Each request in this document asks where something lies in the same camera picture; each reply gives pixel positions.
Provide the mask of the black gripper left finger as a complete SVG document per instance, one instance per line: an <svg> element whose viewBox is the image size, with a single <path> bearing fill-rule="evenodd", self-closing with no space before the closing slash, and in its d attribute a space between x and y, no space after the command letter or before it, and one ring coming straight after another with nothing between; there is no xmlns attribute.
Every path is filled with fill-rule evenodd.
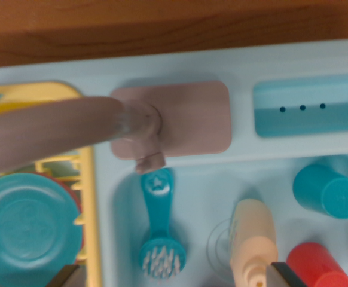
<svg viewBox="0 0 348 287"><path fill-rule="evenodd" d="M79 265L65 265L51 280L50 287L63 287L79 269Z"/></svg>

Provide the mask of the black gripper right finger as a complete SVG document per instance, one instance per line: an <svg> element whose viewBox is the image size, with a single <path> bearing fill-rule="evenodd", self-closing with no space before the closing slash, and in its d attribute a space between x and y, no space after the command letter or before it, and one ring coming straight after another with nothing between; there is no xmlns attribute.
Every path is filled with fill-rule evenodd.
<svg viewBox="0 0 348 287"><path fill-rule="evenodd" d="M300 279L285 262L273 262L266 268L268 287L299 286Z"/></svg>

